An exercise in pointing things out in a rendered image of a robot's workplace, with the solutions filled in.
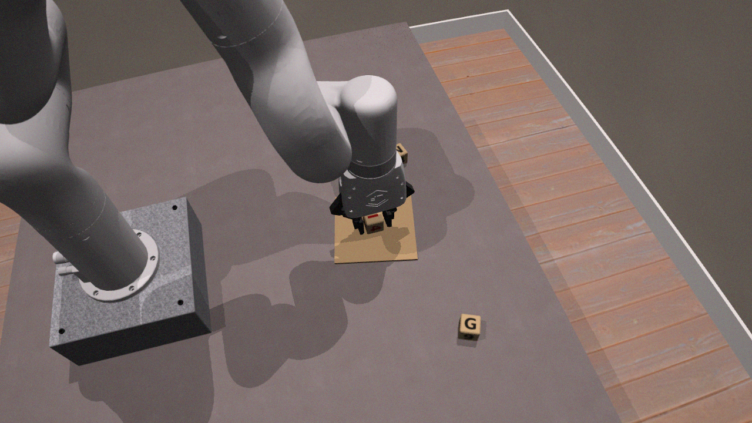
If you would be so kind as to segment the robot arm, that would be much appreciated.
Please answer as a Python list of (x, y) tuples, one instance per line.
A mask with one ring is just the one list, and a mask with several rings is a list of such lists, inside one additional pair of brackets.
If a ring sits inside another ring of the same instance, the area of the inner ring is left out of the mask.
[[(392, 170), (397, 92), (386, 79), (316, 81), (284, 0), (180, 1), (296, 176), (324, 184), (347, 169), (363, 179)], [(71, 117), (60, 9), (53, 0), (0, 0), (0, 203), (53, 244), (54, 263), (72, 263), (60, 276), (77, 276), (96, 301), (128, 300), (153, 280), (160, 251), (73, 165)]]

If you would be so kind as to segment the tan flat mat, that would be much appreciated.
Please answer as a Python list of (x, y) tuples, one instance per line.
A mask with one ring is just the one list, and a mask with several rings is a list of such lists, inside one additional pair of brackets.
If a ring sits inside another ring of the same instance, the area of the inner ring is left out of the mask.
[(411, 195), (394, 212), (392, 227), (381, 215), (384, 230), (367, 234), (364, 226), (361, 235), (352, 219), (335, 215), (335, 264), (417, 260)]

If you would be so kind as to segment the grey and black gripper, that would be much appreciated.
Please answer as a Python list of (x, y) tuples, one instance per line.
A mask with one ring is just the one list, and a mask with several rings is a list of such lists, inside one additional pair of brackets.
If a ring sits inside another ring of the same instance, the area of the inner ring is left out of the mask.
[(330, 206), (333, 215), (352, 219), (354, 228), (364, 233), (362, 217), (383, 212), (387, 227), (392, 227), (394, 212), (414, 193), (414, 188), (405, 180), (402, 158), (397, 152), (395, 166), (385, 176), (363, 179), (348, 169), (339, 177), (339, 195)]

